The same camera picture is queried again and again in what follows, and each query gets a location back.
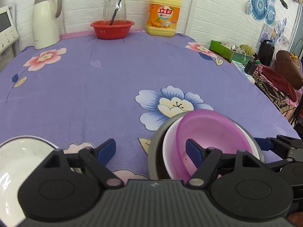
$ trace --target gray bowl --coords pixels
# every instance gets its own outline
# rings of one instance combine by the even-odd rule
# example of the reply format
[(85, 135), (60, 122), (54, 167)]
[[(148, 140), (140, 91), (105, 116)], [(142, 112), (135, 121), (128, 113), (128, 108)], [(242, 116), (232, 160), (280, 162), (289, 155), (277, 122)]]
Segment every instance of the gray bowl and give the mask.
[[(167, 120), (166, 122), (164, 122), (160, 126), (160, 128), (156, 131), (155, 135), (153, 136), (153, 138), (151, 140), (151, 144), (149, 146), (149, 151), (148, 151), (148, 172), (149, 172), (149, 178), (151, 180), (171, 179), (169, 177), (169, 174), (165, 168), (164, 161), (163, 161), (163, 154), (162, 154), (163, 140), (164, 140), (165, 134), (166, 134), (167, 130), (169, 129), (169, 127), (175, 121), (177, 121), (178, 119), (185, 116), (185, 114), (187, 114), (187, 113), (188, 112), (183, 112), (183, 113), (177, 114), (177, 115), (173, 116), (172, 118), (170, 118), (169, 120)], [(255, 139), (241, 125), (239, 125), (235, 121), (233, 121), (233, 122), (235, 124), (237, 124), (238, 126), (240, 126), (249, 135), (249, 137), (251, 138), (251, 140), (253, 141), (253, 143), (255, 144), (255, 146), (257, 148), (257, 151), (258, 151), (258, 154), (260, 157), (260, 161), (262, 163), (265, 163), (264, 155), (261, 151), (261, 148), (255, 141)]]

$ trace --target purple tablecloth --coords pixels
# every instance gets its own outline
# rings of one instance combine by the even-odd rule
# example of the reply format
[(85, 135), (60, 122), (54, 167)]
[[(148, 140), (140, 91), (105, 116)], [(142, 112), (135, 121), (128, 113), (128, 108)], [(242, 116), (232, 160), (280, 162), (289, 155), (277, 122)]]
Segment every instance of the purple tablecloth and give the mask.
[[(182, 111), (213, 109), (254, 137), (298, 137), (242, 73), (204, 48), (186, 48), (189, 42), (184, 35), (131, 33), (120, 40), (87, 36), (27, 48), (0, 73), (0, 142), (34, 135), (67, 149), (114, 138), (117, 151), (108, 168), (148, 176), (142, 145)], [(277, 159), (265, 155), (267, 162)]]

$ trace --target yellow detergent jug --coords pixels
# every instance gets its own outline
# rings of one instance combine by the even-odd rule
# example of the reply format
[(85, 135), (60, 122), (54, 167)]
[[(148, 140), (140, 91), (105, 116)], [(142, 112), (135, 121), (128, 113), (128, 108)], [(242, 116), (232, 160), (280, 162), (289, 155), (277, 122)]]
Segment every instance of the yellow detergent jug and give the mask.
[(181, 0), (149, 0), (146, 32), (154, 36), (172, 37), (177, 30)]

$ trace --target glass pitcher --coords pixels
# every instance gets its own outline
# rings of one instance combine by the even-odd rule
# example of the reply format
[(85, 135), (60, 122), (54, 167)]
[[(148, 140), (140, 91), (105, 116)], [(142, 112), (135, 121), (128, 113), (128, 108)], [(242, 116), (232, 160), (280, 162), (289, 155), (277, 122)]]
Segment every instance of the glass pitcher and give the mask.
[(116, 8), (118, 8), (118, 11), (115, 16), (116, 20), (126, 20), (126, 0), (104, 0), (104, 8), (103, 8), (103, 20), (110, 23), (112, 20), (112, 17), (114, 15), (114, 12)]

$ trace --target orange label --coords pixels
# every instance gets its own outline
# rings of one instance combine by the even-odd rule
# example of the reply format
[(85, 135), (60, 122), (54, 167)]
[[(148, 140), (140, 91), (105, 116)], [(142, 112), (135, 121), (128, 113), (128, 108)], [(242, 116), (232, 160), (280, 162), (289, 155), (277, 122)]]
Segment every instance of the orange label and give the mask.
[(179, 13), (179, 7), (151, 4), (147, 26), (176, 29)]

